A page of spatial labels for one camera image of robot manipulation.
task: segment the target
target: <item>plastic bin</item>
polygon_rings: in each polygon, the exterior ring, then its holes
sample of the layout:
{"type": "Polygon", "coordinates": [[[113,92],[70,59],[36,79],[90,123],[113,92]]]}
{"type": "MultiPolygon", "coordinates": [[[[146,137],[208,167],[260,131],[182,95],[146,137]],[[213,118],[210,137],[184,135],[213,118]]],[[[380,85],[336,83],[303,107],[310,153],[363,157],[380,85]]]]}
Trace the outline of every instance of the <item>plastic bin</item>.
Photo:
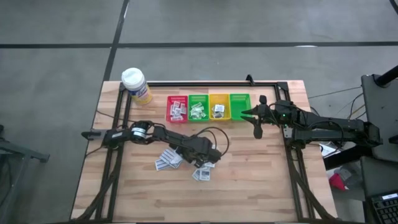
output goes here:
{"type": "Polygon", "coordinates": [[[166,121],[170,123],[185,123],[187,122],[187,115],[186,114],[181,114],[182,116],[182,121],[172,121],[171,116],[170,116],[170,109],[171,106],[173,105],[174,101],[179,101],[180,103],[185,103],[185,107],[188,105],[188,96],[168,96],[167,97],[167,108],[166,108],[166,121]]]}
{"type": "Polygon", "coordinates": [[[202,121],[209,121],[210,113],[209,113],[209,96],[208,95],[189,95],[188,97],[188,120],[193,122],[202,122],[202,121]],[[202,119],[193,119],[191,116],[191,108],[192,105],[197,103],[201,103],[205,108],[204,113],[206,116],[202,119]]]}
{"type": "Polygon", "coordinates": [[[230,94],[229,101],[231,102],[231,119],[233,121],[244,121],[241,116],[251,116],[242,114],[242,111],[251,109],[250,94],[230,94]]]}
{"type": "Polygon", "coordinates": [[[209,107],[209,113],[210,113],[210,120],[212,121],[227,121],[231,119],[231,105],[229,104],[229,94],[210,94],[209,95],[209,102],[210,102],[210,107],[209,107]],[[223,118],[214,118],[213,117],[213,112],[212,108],[214,105],[219,104],[219,105],[224,105],[224,117],[223,118]]]}

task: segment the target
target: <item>wooden tabletop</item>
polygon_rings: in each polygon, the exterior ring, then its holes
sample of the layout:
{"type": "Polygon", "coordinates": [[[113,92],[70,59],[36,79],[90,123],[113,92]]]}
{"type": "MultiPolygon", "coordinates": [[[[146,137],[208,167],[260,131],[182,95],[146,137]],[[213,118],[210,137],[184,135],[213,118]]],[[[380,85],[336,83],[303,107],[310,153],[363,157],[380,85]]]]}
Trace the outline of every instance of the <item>wooden tabletop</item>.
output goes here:
{"type": "MultiPolygon", "coordinates": [[[[291,100],[310,111],[304,83],[288,81],[291,100]]],[[[119,82],[104,82],[98,111],[113,115],[119,82]]],[[[130,119],[150,119],[167,129],[186,135],[207,126],[223,129],[229,137],[229,151],[211,171],[211,181],[192,178],[195,167],[183,162],[178,169],[156,171],[154,162],[167,144],[154,142],[141,146],[127,142],[124,147],[114,222],[273,222],[296,221],[294,201],[282,133],[276,126],[263,125],[262,139],[254,139],[253,126],[244,121],[209,121],[170,124],[165,121],[169,95],[249,93],[252,106],[260,95],[275,102],[271,87],[152,87],[153,100],[144,106],[132,105],[130,119]]],[[[93,128],[110,129],[112,118],[96,113],[93,128]]],[[[218,147],[225,150],[226,139],[215,133],[218,147]]],[[[88,152],[101,141],[90,142],[88,152]]],[[[336,216],[335,204],[326,177],[319,147],[303,150],[308,181],[312,192],[326,210],[336,216]]],[[[100,189],[106,150],[85,159],[72,218],[78,217],[100,189]]],[[[301,194],[303,209],[305,204],[301,194]]],[[[108,209],[108,198],[104,211],[108,209]]]]}

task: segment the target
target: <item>green bin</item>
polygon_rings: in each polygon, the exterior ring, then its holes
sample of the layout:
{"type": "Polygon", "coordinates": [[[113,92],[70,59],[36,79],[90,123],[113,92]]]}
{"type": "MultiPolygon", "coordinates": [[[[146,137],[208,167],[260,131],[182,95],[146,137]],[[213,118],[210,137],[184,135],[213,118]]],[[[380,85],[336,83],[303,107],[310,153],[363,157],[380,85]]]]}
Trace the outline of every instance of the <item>green bin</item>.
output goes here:
{"type": "Polygon", "coordinates": [[[251,116],[247,114],[242,114],[242,111],[251,109],[250,94],[230,94],[229,100],[231,102],[231,119],[233,121],[244,121],[241,116],[251,116]]]}
{"type": "Polygon", "coordinates": [[[189,95],[187,113],[189,121],[193,122],[209,121],[209,95],[189,95]],[[206,114],[206,116],[202,119],[193,119],[191,116],[192,105],[195,105],[197,103],[201,103],[205,108],[204,113],[206,114]]]}

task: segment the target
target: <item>yellow bin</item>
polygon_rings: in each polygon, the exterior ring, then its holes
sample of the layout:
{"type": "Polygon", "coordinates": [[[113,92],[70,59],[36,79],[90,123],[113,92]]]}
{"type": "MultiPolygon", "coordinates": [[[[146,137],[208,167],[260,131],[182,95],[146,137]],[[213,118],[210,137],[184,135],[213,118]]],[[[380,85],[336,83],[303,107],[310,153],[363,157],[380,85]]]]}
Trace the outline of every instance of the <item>yellow bin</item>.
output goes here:
{"type": "Polygon", "coordinates": [[[231,105],[229,103],[229,94],[210,94],[210,119],[212,121],[227,121],[231,119],[231,105]],[[224,105],[224,117],[223,118],[214,118],[213,111],[211,110],[214,105],[224,105]]]}

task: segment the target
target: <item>concrete floor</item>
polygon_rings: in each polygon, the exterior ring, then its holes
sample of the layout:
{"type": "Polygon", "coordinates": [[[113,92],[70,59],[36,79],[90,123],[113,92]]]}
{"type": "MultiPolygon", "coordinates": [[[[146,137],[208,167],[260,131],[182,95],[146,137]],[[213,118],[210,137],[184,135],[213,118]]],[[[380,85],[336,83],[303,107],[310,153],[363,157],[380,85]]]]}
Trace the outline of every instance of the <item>concrete floor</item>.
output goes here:
{"type": "MultiPolygon", "coordinates": [[[[122,3],[2,0],[0,44],[111,43],[122,3]]],[[[397,41],[397,23],[387,0],[131,0],[120,42],[397,41]]],[[[108,56],[109,49],[0,49],[5,137],[51,154],[47,164],[31,163],[16,223],[68,220],[87,145],[80,132],[93,122],[108,56]]],[[[305,80],[315,96],[360,86],[361,75],[384,73],[397,58],[395,46],[119,49],[110,80],[129,67],[148,80],[242,80],[250,73],[256,80],[305,80]]],[[[338,111],[359,93],[310,103],[323,116],[344,118],[349,106],[338,111]]]]}

